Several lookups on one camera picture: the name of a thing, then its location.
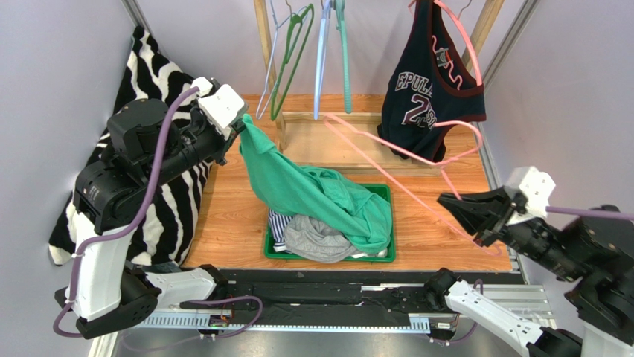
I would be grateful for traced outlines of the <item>green tank top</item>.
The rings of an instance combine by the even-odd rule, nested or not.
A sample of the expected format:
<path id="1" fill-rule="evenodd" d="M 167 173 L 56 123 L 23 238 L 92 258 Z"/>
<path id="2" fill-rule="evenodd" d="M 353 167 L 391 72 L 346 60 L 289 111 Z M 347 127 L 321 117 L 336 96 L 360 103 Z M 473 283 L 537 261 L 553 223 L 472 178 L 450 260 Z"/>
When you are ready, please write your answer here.
<path id="1" fill-rule="evenodd" d="M 297 165 L 278 150 L 250 115 L 243 117 L 243 124 L 239 152 L 252 191 L 268 208 L 286 216 L 317 219 L 367 254 L 388 247 L 393 228 L 388 200 L 335 170 Z"/>

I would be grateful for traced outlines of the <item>blue white striped tank top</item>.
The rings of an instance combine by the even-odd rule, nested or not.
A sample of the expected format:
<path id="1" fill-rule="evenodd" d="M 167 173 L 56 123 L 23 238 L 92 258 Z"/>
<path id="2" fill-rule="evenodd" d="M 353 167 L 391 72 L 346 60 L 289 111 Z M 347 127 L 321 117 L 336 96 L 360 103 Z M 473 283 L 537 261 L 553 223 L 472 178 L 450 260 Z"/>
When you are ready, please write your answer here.
<path id="1" fill-rule="evenodd" d="M 287 216 L 274 210 L 268 212 L 268 224 L 273 238 L 275 252 L 289 253 L 286 249 L 285 228 L 293 220 L 294 215 Z"/>

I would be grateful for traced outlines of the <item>light blue wire hanger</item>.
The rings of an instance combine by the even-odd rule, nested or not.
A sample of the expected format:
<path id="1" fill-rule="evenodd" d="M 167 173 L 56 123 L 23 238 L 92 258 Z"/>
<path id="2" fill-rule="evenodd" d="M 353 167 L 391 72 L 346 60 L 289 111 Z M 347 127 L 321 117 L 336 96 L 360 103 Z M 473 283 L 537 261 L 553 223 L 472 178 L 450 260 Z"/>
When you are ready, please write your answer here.
<path id="1" fill-rule="evenodd" d="M 289 13 L 285 17 L 279 17 L 275 12 L 274 1 L 254 1 L 254 9 L 257 20 L 257 29 L 263 51 L 266 76 L 263 91 L 256 109 L 256 118 L 261 120 L 267 109 L 272 109 L 274 96 L 279 87 L 277 66 L 275 64 L 275 50 L 278 36 L 284 25 L 288 25 L 293 15 L 293 10 L 286 1 Z"/>

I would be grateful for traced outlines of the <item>green plastic hanger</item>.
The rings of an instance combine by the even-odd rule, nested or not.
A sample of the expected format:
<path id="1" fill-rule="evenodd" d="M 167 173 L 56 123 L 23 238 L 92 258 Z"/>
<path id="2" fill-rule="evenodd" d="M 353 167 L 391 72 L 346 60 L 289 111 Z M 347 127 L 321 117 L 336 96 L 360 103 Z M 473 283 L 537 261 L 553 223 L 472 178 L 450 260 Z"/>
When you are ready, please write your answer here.
<path id="1" fill-rule="evenodd" d="M 278 75 L 273 82 L 269 96 L 269 113 L 272 121 L 276 121 L 281 115 L 282 105 L 307 44 L 307 38 L 313 26 L 314 18 L 315 7 L 312 3 L 309 3 L 297 11 L 289 9 L 288 19 L 283 21 L 283 24 L 286 25 L 284 51 Z"/>

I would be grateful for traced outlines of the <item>grey tank top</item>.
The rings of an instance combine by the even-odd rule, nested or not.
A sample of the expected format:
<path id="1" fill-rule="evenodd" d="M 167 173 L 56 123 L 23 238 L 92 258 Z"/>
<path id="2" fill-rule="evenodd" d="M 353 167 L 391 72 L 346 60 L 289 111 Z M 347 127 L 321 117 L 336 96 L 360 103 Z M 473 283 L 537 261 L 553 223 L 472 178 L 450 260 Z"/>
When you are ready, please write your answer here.
<path id="1" fill-rule="evenodd" d="M 319 263 L 337 263 L 361 254 L 340 231 L 305 215 L 295 215 L 284 228 L 286 249 Z"/>

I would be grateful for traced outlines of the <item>navy maroon tank top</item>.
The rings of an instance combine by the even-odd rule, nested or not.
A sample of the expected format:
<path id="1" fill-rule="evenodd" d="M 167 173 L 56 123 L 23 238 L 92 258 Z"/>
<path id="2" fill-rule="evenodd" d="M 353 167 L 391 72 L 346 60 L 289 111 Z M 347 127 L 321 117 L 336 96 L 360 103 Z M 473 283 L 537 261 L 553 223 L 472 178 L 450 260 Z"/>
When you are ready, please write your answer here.
<path id="1" fill-rule="evenodd" d="M 439 162 L 451 120 L 485 119 L 484 87 L 462 63 L 441 6 L 417 1 L 408 42 L 388 82 L 378 136 Z"/>

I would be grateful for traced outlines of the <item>light blue plastic hanger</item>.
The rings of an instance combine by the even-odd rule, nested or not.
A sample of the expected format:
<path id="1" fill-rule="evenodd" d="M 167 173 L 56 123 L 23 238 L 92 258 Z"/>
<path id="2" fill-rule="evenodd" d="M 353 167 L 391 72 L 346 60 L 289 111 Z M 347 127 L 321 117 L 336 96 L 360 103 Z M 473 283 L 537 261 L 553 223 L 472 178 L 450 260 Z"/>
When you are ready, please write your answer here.
<path id="1" fill-rule="evenodd" d="M 332 1 L 323 1 L 321 20 L 318 33 L 318 47 L 316 57 L 316 72 L 313 93 L 313 119 L 319 119 L 319 111 L 321 105 L 321 94 L 323 87 L 324 68 L 327 56 L 327 41 L 330 28 L 330 13 L 332 10 Z"/>

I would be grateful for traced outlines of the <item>teal plastic hanger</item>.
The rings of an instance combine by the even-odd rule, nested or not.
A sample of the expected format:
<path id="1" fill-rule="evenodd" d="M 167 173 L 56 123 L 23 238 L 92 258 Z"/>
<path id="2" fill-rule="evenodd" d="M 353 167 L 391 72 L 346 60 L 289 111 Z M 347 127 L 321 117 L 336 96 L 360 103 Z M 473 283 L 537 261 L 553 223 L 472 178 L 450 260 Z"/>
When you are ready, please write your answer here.
<path id="1" fill-rule="evenodd" d="M 336 29 L 340 35 L 342 47 L 342 74 L 343 74 L 343 95 L 345 112 L 351 114 L 353 111 L 352 92 L 350 87 L 350 71 L 348 59 L 348 32 L 345 22 L 345 0 L 332 1 L 336 14 Z"/>

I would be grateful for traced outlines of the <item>pink plastic hanger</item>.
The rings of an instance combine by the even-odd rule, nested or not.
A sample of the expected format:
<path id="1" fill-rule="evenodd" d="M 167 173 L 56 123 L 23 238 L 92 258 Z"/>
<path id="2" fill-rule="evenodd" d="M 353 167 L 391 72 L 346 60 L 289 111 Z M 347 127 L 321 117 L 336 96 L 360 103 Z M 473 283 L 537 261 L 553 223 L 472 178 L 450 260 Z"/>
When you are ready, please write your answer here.
<path id="1" fill-rule="evenodd" d="M 442 1 L 413 1 L 409 9 L 413 11 L 413 24 L 395 71 L 395 89 L 427 97 L 447 95 L 467 98 L 483 94 L 477 54 L 458 17 Z M 446 29 L 445 15 L 464 41 L 474 74 L 465 66 Z"/>

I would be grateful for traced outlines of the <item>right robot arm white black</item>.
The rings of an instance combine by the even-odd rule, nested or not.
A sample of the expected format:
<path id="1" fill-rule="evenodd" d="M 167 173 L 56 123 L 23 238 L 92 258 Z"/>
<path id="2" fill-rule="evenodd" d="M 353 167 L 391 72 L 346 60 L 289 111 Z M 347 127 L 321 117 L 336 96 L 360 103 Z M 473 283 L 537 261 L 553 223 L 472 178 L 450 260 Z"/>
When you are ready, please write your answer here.
<path id="1" fill-rule="evenodd" d="M 442 193 L 447 209 L 474 243 L 501 242 L 572 283 L 565 299 L 576 309 L 583 336 L 544 327 L 485 297 L 449 269 L 423 287 L 431 309 L 465 315 L 523 356 L 633 354 L 633 219 L 614 205 L 580 210 L 563 229 L 545 215 L 551 188 L 504 186 L 485 193 Z"/>

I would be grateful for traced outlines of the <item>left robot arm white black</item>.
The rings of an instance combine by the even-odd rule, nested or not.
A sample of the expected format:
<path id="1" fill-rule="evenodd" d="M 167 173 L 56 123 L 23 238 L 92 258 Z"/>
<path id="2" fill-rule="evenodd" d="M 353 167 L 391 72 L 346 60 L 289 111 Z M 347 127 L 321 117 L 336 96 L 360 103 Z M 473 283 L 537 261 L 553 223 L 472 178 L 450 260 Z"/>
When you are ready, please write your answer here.
<path id="1" fill-rule="evenodd" d="M 146 273 L 127 268 L 127 252 L 157 189 L 203 161 L 224 164 L 247 110 L 241 97 L 211 94 L 195 100 L 192 120 L 181 128 L 166 103 L 140 99 L 108 120 L 112 148 L 76 180 L 75 261 L 69 285 L 55 293 L 63 311 L 77 316 L 76 336 L 119 332 L 156 309 L 212 295 L 220 276 L 211 268 Z"/>

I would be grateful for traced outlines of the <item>green plastic tray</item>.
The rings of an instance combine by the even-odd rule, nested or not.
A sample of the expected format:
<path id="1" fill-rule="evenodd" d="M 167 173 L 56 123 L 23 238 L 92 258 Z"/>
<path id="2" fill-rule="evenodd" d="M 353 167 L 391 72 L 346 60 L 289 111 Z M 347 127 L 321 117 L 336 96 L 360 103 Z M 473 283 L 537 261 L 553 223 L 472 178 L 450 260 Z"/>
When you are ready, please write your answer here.
<path id="1" fill-rule="evenodd" d="M 372 183 L 359 183 L 368 191 L 377 194 L 392 205 L 391 188 L 387 184 L 372 184 Z M 286 251 L 275 250 L 275 240 L 270 225 L 267 225 L 266 233 L 263 238 L 263 255 L 268 259 L 273 260 L 306 260 L 297 254 L 292 254 Z M 394 230 L 390 233 L 389 243 L 387 248 L 378 255 L 356 255 L 343 259 L 343 261 L 351 262 L 370 262 L 370 263 L 392 263 L 395 261 L 397 255 L 397 246 Z"/>

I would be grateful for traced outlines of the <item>wooden clothes rack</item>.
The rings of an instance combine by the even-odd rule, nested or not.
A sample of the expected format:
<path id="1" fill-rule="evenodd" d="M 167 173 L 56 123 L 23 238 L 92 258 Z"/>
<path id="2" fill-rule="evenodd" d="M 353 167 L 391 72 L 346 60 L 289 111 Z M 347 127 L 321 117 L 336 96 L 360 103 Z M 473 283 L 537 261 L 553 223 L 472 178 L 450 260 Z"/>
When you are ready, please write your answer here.
<path id="1" fill-rule="evenodd" d="M 284 103 L 307 103 L 307 96 L 298 95 Z M 275 122 L 278 149 L 298 165 L 311 165 L 337 170 L 343 174 L 393 176 L 441 176 L 444 168 L 417 159 L 402 160 L 379 141 L 363 135 L 380 121 L 377 112 L 337 113 L 339 119 L 322 123 L 311 119 L 309 112 L 281 111 Z"/>

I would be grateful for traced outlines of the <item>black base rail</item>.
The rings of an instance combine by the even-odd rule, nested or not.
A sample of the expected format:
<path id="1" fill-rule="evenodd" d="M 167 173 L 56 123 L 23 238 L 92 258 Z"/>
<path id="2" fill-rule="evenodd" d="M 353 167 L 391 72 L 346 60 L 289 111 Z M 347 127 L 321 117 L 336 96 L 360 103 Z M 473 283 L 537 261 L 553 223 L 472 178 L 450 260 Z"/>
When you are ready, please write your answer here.
<path id="1" fill-rule="evenodd" d="M 424 333 L 454 312 L 424 284 L 431 271 L 224 268 L 213 306 L 172 303 L 145 328 Z"/>

